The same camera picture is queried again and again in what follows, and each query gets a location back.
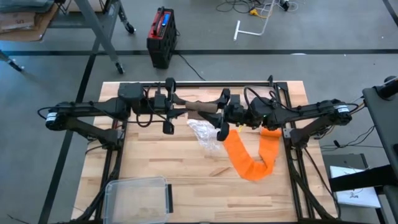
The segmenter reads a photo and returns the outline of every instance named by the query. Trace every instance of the orange fabric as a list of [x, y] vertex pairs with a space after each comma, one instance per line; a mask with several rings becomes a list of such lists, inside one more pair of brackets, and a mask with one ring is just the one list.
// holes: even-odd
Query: orange fabric
[[237, 130], [230, 130], [224, 147], [238, 174], [246, 180], [261, 180], [272, 173], [279, 151], [280, 130], [263, 129], [260, 135], [259, 155], [264, 162], [256, 162], [246, 151]]

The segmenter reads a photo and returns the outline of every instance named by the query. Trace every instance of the plastic bag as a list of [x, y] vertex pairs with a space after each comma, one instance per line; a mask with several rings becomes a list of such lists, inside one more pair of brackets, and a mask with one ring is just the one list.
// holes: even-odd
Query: plastic bag
[[217, 132], [220, 129], [215, 129], [208, 121], [189, 119], [187, 123], [194, 130], [199, 144], [207, 151], [215, 152], [222, 149], [222, 143], [217, 141]]

